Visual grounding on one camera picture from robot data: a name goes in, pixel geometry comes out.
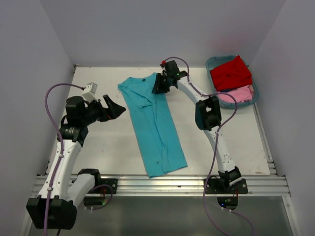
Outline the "turquoise t shirt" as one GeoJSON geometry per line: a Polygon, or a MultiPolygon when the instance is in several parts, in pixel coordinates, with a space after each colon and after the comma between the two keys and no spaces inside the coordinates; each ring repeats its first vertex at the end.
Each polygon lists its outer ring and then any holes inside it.
{"type": "Polygon", "coordinates": [[[153,94],[156,73],[128,77],[118,84],[128,107],[134,133],[149,178],[187,167],[187,161],[164,94],[153,94]]]}

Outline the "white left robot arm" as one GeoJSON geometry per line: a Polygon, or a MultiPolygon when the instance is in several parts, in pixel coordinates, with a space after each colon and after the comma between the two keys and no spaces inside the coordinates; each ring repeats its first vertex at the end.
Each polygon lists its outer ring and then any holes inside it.
{"type": "Polygon", "coordinates": [[[81,96],[66,100],[66,115],[61,120],[51,170],[38,195],[29,198],[26,205],[36,228],[45,231],[70,230],[76,221],[77,208],[89,192],[100,191],[101,196],[115,194],[113,186],[102,181],[98,169],[82,169],[76,180],[70,181],[75,161],[88,134],[88,126],[96,121],[116,119],[126,111],[108,95],[104,95],[103,99],[106,108],[100,100],[87,101],[81,96]]]}

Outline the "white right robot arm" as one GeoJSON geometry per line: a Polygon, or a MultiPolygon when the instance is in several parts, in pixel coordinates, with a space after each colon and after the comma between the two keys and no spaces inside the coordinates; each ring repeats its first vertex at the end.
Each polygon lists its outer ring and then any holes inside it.
{"type": "Polygon", "coordinates": [[[153,94],[163,94],[175,87],[183,92],[195,105],[195,123],[199,130],[207,136],[217,161],[219,187],[225,193],[232,192],[242,180],[242,175],[233,161],[221,128],[227,122],[222,122],[218,95],[206,94],[190,78],[189,69],[181,71],[174,58],[169,58],[160,64],[162,72],[156,75],[152,89],[153,94]]]}

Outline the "red t shirt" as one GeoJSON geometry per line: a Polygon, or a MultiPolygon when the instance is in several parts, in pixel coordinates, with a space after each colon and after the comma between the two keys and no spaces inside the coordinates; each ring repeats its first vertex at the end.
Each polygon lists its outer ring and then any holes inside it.
{"type": "Polygon", "coordinates": [[[217,91],[241,88],[252,84],[252,74],[240,56],[210,70],[217,91]]]}

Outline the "pink t shirt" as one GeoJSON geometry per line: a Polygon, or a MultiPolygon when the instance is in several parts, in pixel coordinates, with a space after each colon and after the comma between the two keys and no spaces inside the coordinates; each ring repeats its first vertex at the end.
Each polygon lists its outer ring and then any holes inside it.
{"type": "MultiPolygon", "coordinates": [[[[244,87],[240,87],[240,88],[231,90],[227,93],[230,94],[231,96],[233,96],[237,103],[244,103],[244,102],[252,101],[253,96],[254,96],[254,89],[253,89],[252,85],[247,85],[244,87]]],[[[233,103],[234,104],[234,100],[228,95],[219,94],[218,98],[225,103],[233,103]]]]}

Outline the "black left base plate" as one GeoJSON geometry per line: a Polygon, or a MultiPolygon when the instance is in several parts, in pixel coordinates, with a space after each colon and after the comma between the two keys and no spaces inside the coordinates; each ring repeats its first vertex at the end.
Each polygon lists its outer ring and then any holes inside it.
{"type": "Polygon", "coordinates": [[[118,187],[118,180],[116,178],[102,178],[100,180],[100,188],[96,190],[97,193],[100,193],[101,195],[104,194],[113,194],[117,193],[117,187],[118,187]]]}

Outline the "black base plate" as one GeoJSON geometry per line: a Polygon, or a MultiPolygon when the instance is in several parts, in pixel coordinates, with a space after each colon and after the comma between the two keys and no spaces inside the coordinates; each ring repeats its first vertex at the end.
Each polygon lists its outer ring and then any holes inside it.
{"type": "Polygon", "coordinates": [[[248,194],[248,192],[244,178],[230,187],[223,187],[219,178],[210,178],[205,187],[205,194],[248,194]]]}
{"type": "Polygon", "coordinates": [[[116,178],[102,178],[100,180],[100,188],[96,190],[97,193],[100,193],[101,195],[104,194],[113,194],[117,193],[117,187],[118,187],[118,180],[116,178]]]}

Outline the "aluminium mounting rail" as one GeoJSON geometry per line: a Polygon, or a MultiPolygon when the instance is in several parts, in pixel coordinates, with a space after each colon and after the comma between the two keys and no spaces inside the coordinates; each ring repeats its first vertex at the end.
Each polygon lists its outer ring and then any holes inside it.
{"type": "MultiPolygon", "coordinates": [[[[202,196],[203,180],[206,178],[211,158],[188,157],[188,166],[162,177],[148,178],[139,156],[122,158],[78,158],[67,184],[76,180],[82,168],[99,169],[101,178],[108,181],[115,178],[119,196],[202,196]]],[[[241,160],[237,165],[246,180],[242,188],[247,188],[249,196],[278,197],[289,196],[290,190],[285,177],[277,176],[272,160],[256,156],[248,162],[241,160]]]]}

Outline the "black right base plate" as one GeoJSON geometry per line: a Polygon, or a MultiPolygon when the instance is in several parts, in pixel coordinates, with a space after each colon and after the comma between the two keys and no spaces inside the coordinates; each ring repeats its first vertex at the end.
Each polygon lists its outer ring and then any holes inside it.
{"type": "Polygon", "coordinates": [[[248,192],[244,178],[230,187],[223,187],[219,178],[210,178],[205,187],[205,194],[248,194],[248,192]]]}

